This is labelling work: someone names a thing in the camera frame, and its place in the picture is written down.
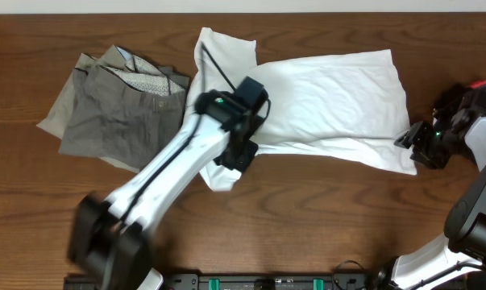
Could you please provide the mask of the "white t-shirt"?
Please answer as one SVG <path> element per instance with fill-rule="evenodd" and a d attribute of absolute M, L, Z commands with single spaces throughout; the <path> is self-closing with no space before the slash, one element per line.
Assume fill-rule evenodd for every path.
<path fill-rule="evenodd" d="M 203 89 L 230 90 L 244 77 L 261 83 L 271 104 L 252 136 L 260 155 L 320 155 L 414 175 L 411 152 L 394 140 L 409 129 L 406 94 L 389 50 L 311 56 L 258 64 L 256 42 L 201 29 L 198 72 L 185 116 Z"/>

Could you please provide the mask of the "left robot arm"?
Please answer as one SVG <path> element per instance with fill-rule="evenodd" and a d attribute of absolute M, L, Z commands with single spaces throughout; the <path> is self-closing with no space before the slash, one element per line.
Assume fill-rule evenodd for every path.
<path fill-rule="evenodd" d="M 158 289 L 150 240 L 164 214 L 209 163 L 245 172 L 258 150 L 251 141 L 271 102 L 264 86 L 245 77 L 231 92 L 200 94 L 191 122 L 134 178 L 104 201 L 92 195 L 77 206 L 69 260 L 96 289 Z"/>

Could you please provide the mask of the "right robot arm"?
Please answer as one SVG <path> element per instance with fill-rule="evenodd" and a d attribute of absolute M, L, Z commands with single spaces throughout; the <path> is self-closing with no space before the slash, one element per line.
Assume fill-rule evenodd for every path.
<path fill-rule="evenodd" d="M 383 267 L 372 281 L 374 289 L 433 289 L 486 271 L 486 81 L 452 87 L 436 101 L 433 118 L 413 124 L 396 146 L 410 149 L 411 160 L 430 169 L 442 169 L 461 155 L 480 174 L 451 208 L 442 234 Z"/>

